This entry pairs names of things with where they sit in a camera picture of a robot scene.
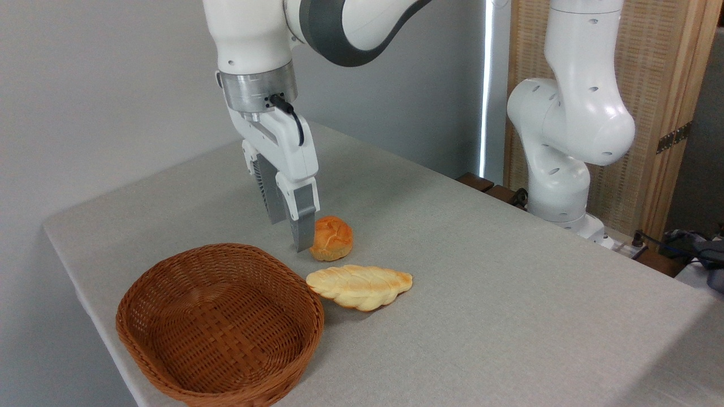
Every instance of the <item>woven basket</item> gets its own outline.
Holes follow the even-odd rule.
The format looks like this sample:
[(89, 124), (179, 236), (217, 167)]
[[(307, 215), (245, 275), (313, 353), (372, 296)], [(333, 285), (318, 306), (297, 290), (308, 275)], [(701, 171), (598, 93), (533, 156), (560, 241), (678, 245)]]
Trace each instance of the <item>woven basket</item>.
[(319, 297), (259, 248), (195, 248), (144, 273), (116, 329), (140, 370), (192, 407), (270, 406), (297, 385), (319, 344)]

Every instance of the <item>electrical cable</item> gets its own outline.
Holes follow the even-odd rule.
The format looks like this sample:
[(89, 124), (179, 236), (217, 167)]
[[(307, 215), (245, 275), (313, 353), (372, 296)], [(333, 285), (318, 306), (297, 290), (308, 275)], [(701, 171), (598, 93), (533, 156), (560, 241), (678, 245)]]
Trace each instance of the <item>electrical cable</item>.
[(704, 233), (696, 230), (680, 230), (674, 229), (664, 233), (664, 243), (673, 243), (683, 238), (691, 238), (693, 241), (709, 240)]
[(652, 238), (651, 236), (649, 236), (649, 235), (647, 235), (646, 233), (644, 233), (642, 230), (637, 230), (636, 233), (639, 234), (639, 235), (641, 235), (641, 236), (643, 236), (643, 237), (646, 238), (647, 240), (650, 240), (650, 241), (652, 241), (653, 243), (655, 243), (655, 244), (657, 244), (657, 245), (659, 245), (659, 246), (661, 246), (661, 247), (663, 247), (663, 248), (666, 248), (667, 250), (670, 250), (670, 251), (673, 251), (673, 252), (682, 254), (682, 255), (684, 255), (684, 256), (696, 257), (697, 259), (706, 260), (706, 261), (711, 261), (712, 263), (716, 263), (716, 264), (720, 264), (720, 263), (721, 263), (721, 260), (719, 260), (719, 259), (712, 259), (711, 257), (702, 256), (702, 255), (701, 255), (701, 252), (702, 252), (702, 251), (714, 251), (714, 252), (717, 252), (717, 253), (724, 253), (724, 251), (716, 250), (716, 249), (704, 249), (704, 250), (702, 250), (702, 251), (700, 251), (700, 252), (698, 252), (698, 253), (694, 253), (694, 252), (682, 250), (682, 249), (680, 249), (680, 248), (675, 248), (675, 247), (669, 246), (669, 245), (667, 245), (666, 243), (660, 242), (660, 241)]
[(304, 129), (302, 127), (301, 120), (299, 120), (299, 116), (297, 116), (297, 114), (294, 112), (294, 106), (292, 106), (292, 104), (288, 101), (284, 100), (283, 94), (271, 95), (269, 97), (269, 102), (280, 108), (284, 113), (290, 114), (292, 117), (294, 117), (294, 121), (297, 122), (297, 131), (299, 132), (299, 146), (301, 147), (304, 144)]
[(631, 257), (631, 260), (636, 260), (639, 257), (641, 257), (642, 254), (644, 254), (645, 251), (649, 250), (649, 246), (644, 246), (641, 250), (639, 250), (638, 253), (634, 254), (633, 257)]

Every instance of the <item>bread roll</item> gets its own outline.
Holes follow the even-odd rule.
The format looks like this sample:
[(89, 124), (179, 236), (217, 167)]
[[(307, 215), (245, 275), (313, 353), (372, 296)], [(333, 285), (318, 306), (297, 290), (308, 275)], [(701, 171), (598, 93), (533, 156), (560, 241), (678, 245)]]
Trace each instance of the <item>bread roll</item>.
[(338, 217), (323, 217), (314, 224), (314, 245), (309, 253), (319, 261), (334, 261), (352, 250), (352, 228)]
[(412, 287), (412, 275), (380, 267), (349, 264), (309, 274), (307, 285), (345, 308), (373, 311)]

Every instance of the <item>basket rim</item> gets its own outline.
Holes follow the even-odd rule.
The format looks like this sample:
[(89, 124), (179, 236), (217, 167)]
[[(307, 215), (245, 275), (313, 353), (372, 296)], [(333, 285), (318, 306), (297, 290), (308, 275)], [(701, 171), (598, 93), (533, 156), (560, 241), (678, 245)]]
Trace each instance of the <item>basket rim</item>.
[(144, 272), (128, 289), (128, 291), (124, 294), (122, 300), (120, 301), (118, 305), (118, 311), (116, 313), (116, 330), (118, 332), (119, 338), (124, 345), (126, 345), (126, 348), (129, 346), (134, 350), (134, 352), (130, 352), (129, 354), (134, 359), (136, 364), (143, 364), (148, 368), (148, 372), (151, 374), (151, 376), (144, 374), (149, 381), (151, 381), (152, 384), (154, 384), (155, 387), (157, 387), (159, 390), (168, 390), (166, 393), (167, 395), (172, 397), (172, 394), (178, 394), (178, 395), (185, 395), (190, 396), (193, 398), (226, 398), (233, 395), (237, 395), (240, 393), (244, 393), (244, 396), (246, 398), (254, 398), (261, 395), (265, 395), (265, 393), (270, 392), (275, 387), (278, 387), (280, 382), (289, 382), (290, 379), (294, 379), (296, 377), (301, 376), (301, 374), (306, 370), (306, 365), (309, 364), (309, 361), (311, 360), (312, 355), (316, 351), (317, 347), (319, 346), (319, 342), (321, 340), (321, 334), (324, 331), (324, 309), (322, 308), (321, 301), (319, 297), (311, 291), (311, 289), (308, 288), (306, 284), (303, 284), (302, 286), (306, 289), (306, 294), (308, 297), (312, 300), (312, 303), (314, 304), (314, 327), (312, 331), (311, 341), (309, 343), (304, 343), (302, 347), (302, 351), (292, 360), (290, 363), (286, 364), (284, 367), (282, 367), (279, 371), (270, 374), (268, 376), (265, 376), (263, 380), (259, 380), (255, 383), (252, 383), (250, 385), (245, 385), (239, 389), (236, 390), (230, 390), (227, 392), (221, 392), (221, 393), (202, 393), (202, 392), (196, 392), (192, 390), (187, 390), (183, 387), (174, 385), (173, 382), (176, 382), (177, 380), (173, 377), (168, 377), (165, 374), (162, 374), (161, 372), (164, 371), (164, 369), (160, 369), (155, 363), (153, 363), (151, 360), (149, 360), (149, 357), (147, 357), (146, 354), (140, 351), (140, 343), (137, 341), (137, 339), (131, 335), (129, 329), (128, 329), (128, 311), (130, 311), (130, 306), (132, 303), (133, 298), (148, 284), (150, 284), (153, 279), (152, 277), (159, 272), (161, 269), (161, 266), (164, 265), (167, 262), (171, 262), (175, 259), (190, 256), (194, 253), (198, 253), (200, 251), (208, 251), (211, 249), (218, 249), (218, 248), (229, 248), (232, 250), (251, 250), (252, 252), (255, 252), (258, 255), (263, 256), (267, 260), (270, 260), (272, 263), (274, 263), (275, 266), (277, 266), (278, 270), (284, 274), (292, 275), (292, 277), (299, 279), (301, 282), (303, 282), (302, 278), (294, 273), (289, 267), (286, 266), (286, 264), (283, 264), (278, 259), (274, 258), (271, 254), (265, 252), (264, 250), (251, 246), (246, 245), (242, 243), (212, 243), (204, 246), (200, 246), (197, 248), (191, 248), (189, 250), (183, 251), (181, 253), (177, 253), (167, 259), (163, 259), (159, 261), (158, 263), (154, 264), (149, 270)]

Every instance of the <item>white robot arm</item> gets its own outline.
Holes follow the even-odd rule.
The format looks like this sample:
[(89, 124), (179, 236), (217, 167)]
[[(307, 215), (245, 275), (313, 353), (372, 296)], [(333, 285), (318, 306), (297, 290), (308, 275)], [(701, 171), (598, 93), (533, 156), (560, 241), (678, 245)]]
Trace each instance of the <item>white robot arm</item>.
[(297, 96), (292, 48), (306, 43), (354, 67), (379, 56), (430, 0), (203, 0), (217, 80), (272, 223), (289, 219), (298, 251), (314, 239), (319, 194), (311, 131)]
[(556, 80), (528, 79), (508, 99), (508, 116), (529, 170), (528, 210), (600, 243), (603, 225), (586, 214), (590, 174), (634, 140), (613, 67), (623, 0), (551, 0), (545, 56)]

